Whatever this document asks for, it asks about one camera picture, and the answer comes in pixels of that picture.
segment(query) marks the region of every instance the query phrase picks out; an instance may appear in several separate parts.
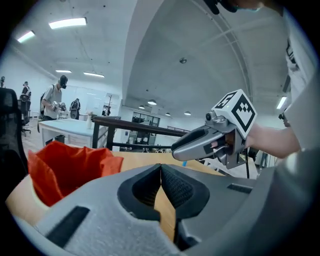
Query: floor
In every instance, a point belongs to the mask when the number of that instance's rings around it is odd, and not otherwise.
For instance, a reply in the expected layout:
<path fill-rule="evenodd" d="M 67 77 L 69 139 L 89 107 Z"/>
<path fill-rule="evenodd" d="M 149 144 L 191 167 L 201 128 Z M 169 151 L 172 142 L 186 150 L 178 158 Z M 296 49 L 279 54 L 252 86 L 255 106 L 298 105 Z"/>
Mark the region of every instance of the floor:
<path fill-rule="evenodd" d="M 38 120 L 30 120 L 29 129 L 31 132 L 26 132 L 26 136 L 22 134 L 22 144 L 25 156 L 28 158 L 28 151 L 37 152 L 43 148 L 41 134 L 37 130 Z M 86 145 L 86 141 L 84 139 L 78 137 L 72 137 L 70 139 L 70 144 L 84 147 Z"/>

